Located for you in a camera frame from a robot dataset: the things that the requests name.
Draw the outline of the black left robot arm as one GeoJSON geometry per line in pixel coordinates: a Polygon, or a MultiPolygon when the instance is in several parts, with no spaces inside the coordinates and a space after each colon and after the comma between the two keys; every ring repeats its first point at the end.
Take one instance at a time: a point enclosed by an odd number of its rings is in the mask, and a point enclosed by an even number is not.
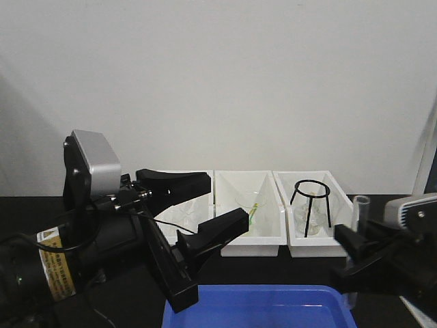
{"type": "Polygon", "coordinates": [[[178,228],[175,245],[161,230],[158,215],[209,194],[205,172],[167,173],[141,169],[122,175],[114,191],[74,200],[67,184],[69,221],[32,235],[1,241],[1,321],[35,316],[53,327],[51,307],[96,284],[144,264],[171,309],[181,312],[199,299],[198,272],[209,257],[249,229],[241,208],[178,228]]]}

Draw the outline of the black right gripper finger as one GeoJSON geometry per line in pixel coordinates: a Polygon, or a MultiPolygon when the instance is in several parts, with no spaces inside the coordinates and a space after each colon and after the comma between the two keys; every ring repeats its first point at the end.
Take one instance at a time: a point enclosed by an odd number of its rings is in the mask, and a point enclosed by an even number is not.
{"type": "Polygon", "coordinates": [[[332,287],[342,294],[398,294],[398,276],[388,255],[373,255],[348,268],[333,267],[329,271],[332,287]]]}
{"type": "Polygon", "coordinates": [[[351,228],[339,224],[334,229],[334,239],[344,248],[354,263],[376,263],[378,241],[361,236],[351,228]]]}

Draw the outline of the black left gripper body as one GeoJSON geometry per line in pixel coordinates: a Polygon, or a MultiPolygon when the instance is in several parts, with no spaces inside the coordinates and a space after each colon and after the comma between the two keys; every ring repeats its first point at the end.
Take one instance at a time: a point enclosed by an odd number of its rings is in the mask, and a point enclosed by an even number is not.
{"type": "Polygon", "coordinates": [[[144,264],[174,312],[198,301],[197,270],[187,270],[181,253],[171,246],[145,201],[152,192],[129,174],[120,180],[116,205],[100,206],[101,228],[91,244],[95,267],[115,277],[144,264]]]}

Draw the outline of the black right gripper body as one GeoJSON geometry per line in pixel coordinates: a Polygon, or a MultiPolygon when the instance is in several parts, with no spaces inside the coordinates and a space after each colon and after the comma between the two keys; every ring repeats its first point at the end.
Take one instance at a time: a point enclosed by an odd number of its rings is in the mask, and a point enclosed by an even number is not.
{"type": "Polygon", "coordinates": [[[436,303],[436,224],[414,224],[400,230],[371,220],[368,235],[383,250],[398,280],[399,293],[414,304],[436,303]]]}

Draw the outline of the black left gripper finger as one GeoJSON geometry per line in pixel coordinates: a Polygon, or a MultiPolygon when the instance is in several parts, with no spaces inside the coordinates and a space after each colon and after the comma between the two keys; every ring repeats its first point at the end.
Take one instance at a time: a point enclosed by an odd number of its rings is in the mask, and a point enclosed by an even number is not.
{"type": "Polygon", "coordinates": [[[187,270],[200,270],[208,258],[234,239],[249,231],[249,214],[237,208],[197,226],[197,233],[177,231],[175,248],[181,253],[187,270]]]}
{"type": "Polygon", "coordinates": [[[169,173],[150,169],[136,171],[139,185],[151,196],[145,201],[152,214],[211,192],[211,177],[206,172],[169,173]]]}

